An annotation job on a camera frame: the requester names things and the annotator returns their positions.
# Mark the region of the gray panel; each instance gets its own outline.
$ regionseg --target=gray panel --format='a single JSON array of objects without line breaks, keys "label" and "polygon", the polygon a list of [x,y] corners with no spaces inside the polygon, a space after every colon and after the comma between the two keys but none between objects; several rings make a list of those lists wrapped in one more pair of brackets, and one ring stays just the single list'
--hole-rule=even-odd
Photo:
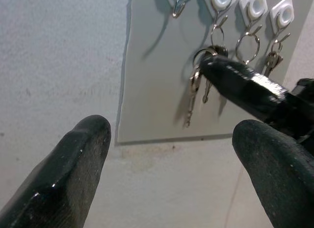
[{"label": "gray panel", "polygon": [[[279,1],[267,0],[269,10]],[[276,82],[282,83],[284,80],[312,2],[293,0],[295,19],[283,33],[291,33],[283,44],[281,55],[284,61],[270,76]],[[236,42],[245,31],[238,3],[230,8],[227,15],[225,44],[230,57],[236,59]],[[191,126],[183,127],[188,106],[187,84],[192,72],[191,60],[199,48],[210,45],[211,22],[204,0],[191,0],[178,19],[171,17],[167,0],[131,1],[118,142],[230,134],[239,121],[252,118],[226,101],[214,88],[209,94],[208,103],[203,104],[203,80]],[[258,23],[263,25],[258,32],[261,50],[250,66],[261,72],[273,32],[268,13]],[[243,53],[250,55],[255,51],[254,42],[246,45]]]}]

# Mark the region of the concrete wall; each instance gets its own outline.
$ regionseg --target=concrete wall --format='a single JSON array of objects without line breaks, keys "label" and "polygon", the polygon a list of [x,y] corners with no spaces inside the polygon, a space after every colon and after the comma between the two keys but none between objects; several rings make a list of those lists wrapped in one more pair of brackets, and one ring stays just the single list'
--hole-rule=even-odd
[{"label": "concrete wall", "polygon": [[[0,207],[78,121],[115,132],[129,0],[0,0]],[[314,77],[314,7],[285,85]],[[86,228],[271,227],[230,139],[110,148]]]}]

